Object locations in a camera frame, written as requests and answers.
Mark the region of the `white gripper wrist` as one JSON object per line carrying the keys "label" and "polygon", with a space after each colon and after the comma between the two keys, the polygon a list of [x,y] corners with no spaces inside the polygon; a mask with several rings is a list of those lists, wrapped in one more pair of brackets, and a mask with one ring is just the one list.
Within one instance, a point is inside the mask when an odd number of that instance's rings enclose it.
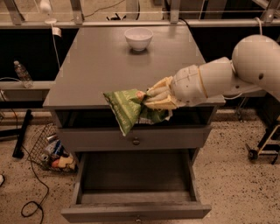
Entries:
{"label": "white gripper wrist", "polygon": [[180,69],[173,77],[165,77],[147,90],[143,104],[149,109],[173,110],[194,107],[207,99],[200,69],[192,65]]}

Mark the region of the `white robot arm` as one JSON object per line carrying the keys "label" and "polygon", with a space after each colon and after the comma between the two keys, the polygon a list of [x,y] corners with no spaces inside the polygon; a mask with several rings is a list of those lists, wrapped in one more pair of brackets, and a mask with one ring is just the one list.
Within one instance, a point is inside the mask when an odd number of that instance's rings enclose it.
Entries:
{"label": "white robot arm", "polygon": [[264,35],[251,35],[234,48],[232,58],[184,67],[147,91],[150,109],[194,107],[219,95],[262,89],[280,100],[280,45]]}

